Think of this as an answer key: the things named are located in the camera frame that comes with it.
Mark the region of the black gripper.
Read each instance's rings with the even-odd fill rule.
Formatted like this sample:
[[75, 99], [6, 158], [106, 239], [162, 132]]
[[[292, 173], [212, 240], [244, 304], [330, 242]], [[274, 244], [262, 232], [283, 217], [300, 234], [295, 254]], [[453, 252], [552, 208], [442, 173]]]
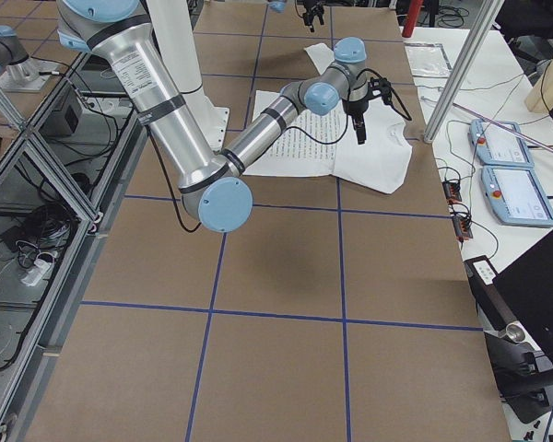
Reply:
[[366, 142], [363, 114], [367, 111], [369, 102], [378, 98], [381, 98], [385, 105], [392, 105], [392, 85], [386, 78], [371, 77], [363, 85], [353, 89], [350, 92], [349, 99], [343, 100], [345, 114], [353, 116], [353, 128], [359, 145]]
[[304, 8], [304, 12], [302, 13], [303, 23], [310, 32], [315, 32], [315, 19], [319, 21], [320, 25], [324, 24], [324, 2], [319, 0], [302, 0], [301, 4]]

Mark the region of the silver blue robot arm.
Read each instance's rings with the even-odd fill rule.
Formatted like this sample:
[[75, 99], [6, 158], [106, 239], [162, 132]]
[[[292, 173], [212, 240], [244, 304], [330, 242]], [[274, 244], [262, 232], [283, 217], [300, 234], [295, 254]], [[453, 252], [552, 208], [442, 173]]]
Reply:
[[193, 27], [186, 2], [59, 1], [62, 45], [105, 59], [149, 130], [179, 172], [186, 212], [209, 230], [226, 233], [242, 226], [253, 208], [243, 172], [304, 111], [320, 116], [341, 104], [359, 143], [366, 140], [363, 115], [372, 99], [392, 102], [392, 87], [366, 65], [364, 42], [344, 38], [334, 60], [317, 77], [281, 89], [252, 124], [216, 152], [208, 143], [174, 78], [179, 69], [199, 76]]
[[[283, 13], [287, 5], [287, 0], [269, 0], [269, 8], [277, 13]], [[319, 0], [301, 0], [293, 2], [296, 15], [303, 21], [305, 27], [310, 32], [315, 32], [314, 20], [319, 24], [324, 24], [324, 1]]]

